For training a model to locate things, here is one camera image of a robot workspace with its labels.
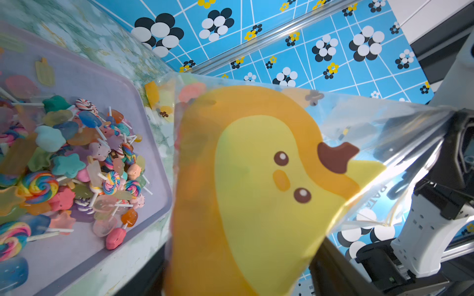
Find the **orange candy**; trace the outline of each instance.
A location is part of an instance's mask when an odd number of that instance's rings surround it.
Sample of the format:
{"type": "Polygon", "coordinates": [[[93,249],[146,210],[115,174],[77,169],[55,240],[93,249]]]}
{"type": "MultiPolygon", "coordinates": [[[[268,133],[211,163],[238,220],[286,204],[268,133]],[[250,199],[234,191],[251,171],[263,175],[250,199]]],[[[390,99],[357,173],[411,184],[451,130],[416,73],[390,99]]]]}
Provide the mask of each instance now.
{"type": "Polygon", "coordinates": [[[138,219],[138,213],[134,209],[129,209],[125,214],[122,216],[122,223],[127,224],[127,227],[132,227],[135,225],[138,219]]]}
{"type": "Polygon", "coordinates": [[[28,213],[33,216],[38,216],[40,214],[44,214],[46,212],[51,211],[51,206],[47,201],[42,202],[40,204],[27,204],[21,203],[20,208],[25,209],[28,213]]]}
{"type": "Polygon", "coordinates": [[[82,133],[77,133],[73,138],[67,140],[69,145],[87,145],[93,140],[99,138],[100,135],[94,128],[85,127],[82,129],[82,133]]]}

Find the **pink candy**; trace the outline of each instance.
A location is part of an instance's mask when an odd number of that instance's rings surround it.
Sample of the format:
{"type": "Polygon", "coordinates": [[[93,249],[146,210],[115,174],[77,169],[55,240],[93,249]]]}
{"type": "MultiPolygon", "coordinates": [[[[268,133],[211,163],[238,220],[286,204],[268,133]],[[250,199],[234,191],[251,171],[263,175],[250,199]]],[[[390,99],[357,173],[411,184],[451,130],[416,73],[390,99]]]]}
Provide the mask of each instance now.
{"type": "Polygon", "coordinates": [[[120,246],[123,243],[123,240],[127,232],[125,229],[122,228],[115,228],[112,232],[107,235],[107,239],[105,240],[105,247],[107,250],[113,250],[120,246]]]}

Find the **transparent plastic bag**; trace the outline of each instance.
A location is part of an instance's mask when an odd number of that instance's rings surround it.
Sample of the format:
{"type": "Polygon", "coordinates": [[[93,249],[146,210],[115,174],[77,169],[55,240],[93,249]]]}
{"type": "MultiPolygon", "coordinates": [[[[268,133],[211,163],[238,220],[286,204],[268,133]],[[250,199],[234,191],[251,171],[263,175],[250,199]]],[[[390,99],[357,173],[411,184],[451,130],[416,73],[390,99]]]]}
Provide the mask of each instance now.
{"type": "Polygon", "coordinates": [[[329,232],[396,220],[453,114],[187,73],[158,85],[175,98],[167,296],[289,295],[329,232]],[[352,221],[390,182],[387,216],[352,221]]]}

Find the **star-shaped lollipop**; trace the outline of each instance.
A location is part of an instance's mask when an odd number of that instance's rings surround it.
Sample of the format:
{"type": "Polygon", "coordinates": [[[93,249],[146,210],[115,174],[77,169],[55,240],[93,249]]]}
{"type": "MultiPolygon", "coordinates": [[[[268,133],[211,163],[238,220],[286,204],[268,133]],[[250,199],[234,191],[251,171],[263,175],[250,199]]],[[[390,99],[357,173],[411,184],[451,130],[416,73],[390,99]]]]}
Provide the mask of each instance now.
{"type": "MultiPolygon", "coordinates": [[[[74,223],[76,223],[76,219],[71,218],[70,211],[63,211],[58,217],[55,219],[51,219],[51,223],[49,224],[50,228],[66,228],[72,229],[74,223]]],[[[61,232],[62,235],[70,235],[71,233],[61,232]]]]}
{"type": "Polygon", "coordinates": [[[8,187],[0,190],[0,216],[8,215],[12,208],[21,204],[26,200],[24,197],[19,197],[15,194],[17,186],[8,187]]]}
{"type": "Polygon", "coordinates": [[[122,149],[123,137],[113,135],[107,139],[107,144],[112,150],[119,151],[122,149]]]}
{"type": "Polygon", "coordinates": [[[65,175],[74,178],[77,173],[86,167],[86,164],[79,159],[79,155],[73,153],[69,156],[56,156],[53,158],[55,167],[51,172],[56,176],[65,175]]]}

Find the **cartoon chick face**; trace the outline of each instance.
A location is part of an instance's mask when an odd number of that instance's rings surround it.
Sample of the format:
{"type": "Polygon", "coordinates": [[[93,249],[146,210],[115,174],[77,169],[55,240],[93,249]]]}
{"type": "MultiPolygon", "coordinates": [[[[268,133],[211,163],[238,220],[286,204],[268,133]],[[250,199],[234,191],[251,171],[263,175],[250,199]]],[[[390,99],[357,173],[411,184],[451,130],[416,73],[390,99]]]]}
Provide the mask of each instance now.
{"type": "Polygon", "coordinates": [[[180,133],[171,295],[290,294],[343,205],[383,170],[350,161],[349,143],[327,146],[303,108],[256,86],[199,97],[180,133]]]}

